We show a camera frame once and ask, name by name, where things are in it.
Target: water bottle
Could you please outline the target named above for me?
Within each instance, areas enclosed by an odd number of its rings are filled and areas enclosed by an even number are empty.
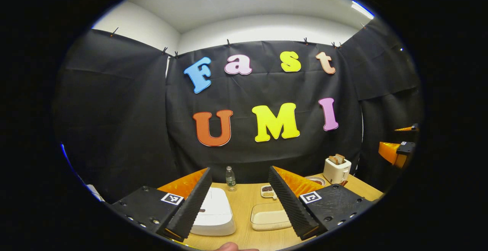
[[[234,171],[232,171],[232,167],[227,166],[227,171],[225,172],[225,180],[227,181],[227,186],[229,187],[229,191],[233,192],[236,189],[236,175],[234,175]]]

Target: human hand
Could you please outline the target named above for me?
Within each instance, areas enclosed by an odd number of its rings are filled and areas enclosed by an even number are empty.
[[[234,242],[228,242],[223,244],[223,246],[220,246],[218,249],[215,249],[214,251],[259,251],[258,249],[239,249],[237,244]]]

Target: blue letter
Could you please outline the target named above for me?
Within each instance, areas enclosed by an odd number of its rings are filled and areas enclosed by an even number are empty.
[[[203,57],[198,62],[195,62],[192,66],[188,67],[183,71],[183,74],[187,74],[190,76],[195,89],[193,90],[195,94],[202,92],[203,89],[210,86],[212,81],[206,80],[204,76],[210,77],[210,69],[207,64],[209,64],[211,60],[209,57]]]

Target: wooden table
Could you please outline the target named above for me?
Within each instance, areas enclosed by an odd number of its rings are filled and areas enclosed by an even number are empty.
[[[322,174],[314,175],[314,177],[324,179]],[[347,180],[348,183],[345,185],[347,189],[370,201],[383,195],[382,192],[352,175],[349,175]],[[325,181],[326,186],[331,185],[327,180]],[[212,183],[211,187],[225,190],[234,216],[236,231],[232,235],[222,237],[190,234],[188,239],[185,239],[184,244],[202,250],[215,250],[230,241],[235,242],[239,249],[256,248],[260,251],[275,251],[303,242],[295,234],[293,227],[269,231],[255,231],[251,228],[250,218],[253,206],[261,203],[279,202],[279,199],[273,200],[272,198],[261,197],[261,187],[263,185],[269,185],[269,183],[237,184],[237,191],[229,192],[226,184]]]

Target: ceiling light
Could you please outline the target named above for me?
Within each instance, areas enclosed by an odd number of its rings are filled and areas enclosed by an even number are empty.
[[[366,17],[368,17],[368,19],[372,20],[374,18],[374,15],[369,12],[366,8],[364,8],[363,6],[361,6],[359,3],[356,3],[355,1],[352,1],[352,6],[351,6],[353,9],[359,11],[359,13],[365,15]]]

